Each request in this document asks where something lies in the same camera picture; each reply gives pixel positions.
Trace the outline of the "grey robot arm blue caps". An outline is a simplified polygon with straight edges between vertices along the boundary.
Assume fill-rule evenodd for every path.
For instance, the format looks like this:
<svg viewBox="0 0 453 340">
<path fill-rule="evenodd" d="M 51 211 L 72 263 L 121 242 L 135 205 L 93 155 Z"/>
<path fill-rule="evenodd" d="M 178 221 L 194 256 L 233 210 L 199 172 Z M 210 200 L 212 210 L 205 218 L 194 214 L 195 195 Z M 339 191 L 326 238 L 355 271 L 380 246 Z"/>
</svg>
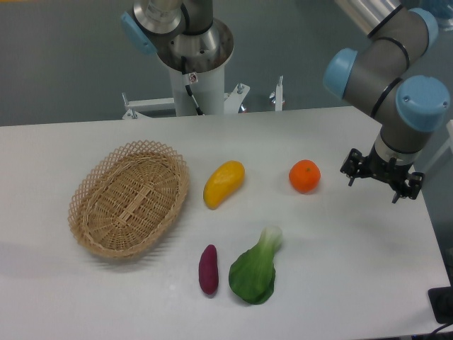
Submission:
<svg viewBox="0 0 453 340">
<path fill-rule="evenodd" d="M 437 79 L 403 74 L 436 41 L 437 21 L 430 12 L 408 10 L 399 1 L 338 5 L 372 43 L 364 52 L 339 51 L 323 85 L 382 127 L 370 153 L 352 149 L 341 171 L 351 181 L 372 178 L 388 184 L 395 199 L 415 199 L 424 175 L 411 167 L 441 126 L 451 99 Z M 238 113 L 248 88 L 224 91 L 234 39 L 214 18 L 211 1 L 136 1 L 120 20 L 130 42 L 143 54 L 157 55 L 167 68 L 177 115 Z"/>
</svg>

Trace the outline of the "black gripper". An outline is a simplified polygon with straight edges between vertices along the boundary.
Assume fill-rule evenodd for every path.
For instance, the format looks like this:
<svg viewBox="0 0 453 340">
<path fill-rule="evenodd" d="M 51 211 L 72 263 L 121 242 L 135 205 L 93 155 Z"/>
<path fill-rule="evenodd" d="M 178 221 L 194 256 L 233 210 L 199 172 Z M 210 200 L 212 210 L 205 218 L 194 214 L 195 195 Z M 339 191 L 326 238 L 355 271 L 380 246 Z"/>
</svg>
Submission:
<svg viewBox="0 0 453 340">
<path fill-rule="evenodd" d="M 417 171 L 409 173 L 412 164 L 398 165 L 395 161 L 384 161 L 376 151 L 371 151 L 363 159 L 362 153 L 355 148 L 345 158 L 340 172 L 349 179 L 349 186 L 353 185 L 355 179 L 372 178 L 391 184 L 394 190 L 392 203 L 397 203 L 400 198 L 415 200 L 418 197 L 425 174 Z"/>
</svg>

